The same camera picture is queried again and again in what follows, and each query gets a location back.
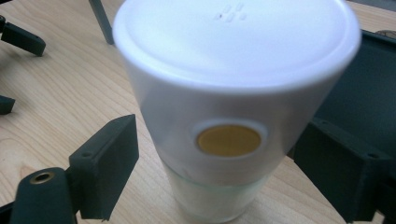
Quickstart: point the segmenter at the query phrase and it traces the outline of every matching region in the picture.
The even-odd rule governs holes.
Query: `wooden surface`
[[[121,0],[104,0],[112,21]],[[350,3],[362,29],[396,30],[396,13]],[[119,54],[82,0],[14,0],[0,15],[39,35],[43,57],[0,42],[0,94],[17,100],[0,116],[0,205],[19,181],[68,156],[111,119],[136,114],[140,159],[110,223],[190,223],[170,186],[135,102]],[[381,222],[381,216],[375,223]],[[79,223],[101,223],[81,220]],[[300,169],[285,159],[257,199],[233,223],[344,223]]]

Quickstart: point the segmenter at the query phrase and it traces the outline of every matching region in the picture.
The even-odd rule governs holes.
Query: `black bracket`
[[[29,51],[37,56],[42,56],[46,43],[37,35],[34,35],[21,27],[6,22],[6,18],[0,15],[0,34],[1,40],[16,46],[20,49]]]
[[[6,115],[11,113],[14,104],[14,99],[0,95],[0,115]]]
[[[396,223],[396,40],[363,31],[358,55],[293,158],[343,219]]]
[[[69,157],[67,170],[26,176],[15,202],[0,208],[0,223],[75,224],[77,211],[109,220],[138,157],[135,116],[111,120]]]

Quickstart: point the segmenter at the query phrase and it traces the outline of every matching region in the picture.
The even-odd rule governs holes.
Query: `orange circle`
[[[223,157],[237,157],[254,151],[262,142],[260,135],[241,125],[220,125],[198,135],[202,151]]]

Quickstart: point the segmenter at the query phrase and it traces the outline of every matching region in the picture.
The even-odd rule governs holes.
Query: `white lid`
[[[339,73],[361,30],[344,0],[126,0],[116,45],[135,66],[209,90],[285,90]]]

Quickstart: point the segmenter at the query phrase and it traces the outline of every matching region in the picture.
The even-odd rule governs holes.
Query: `cup base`
[[[242,186],[203,185],[186,179],[163,163],[180,209],[204,223],[224,223],[242,215],[268,175]]]

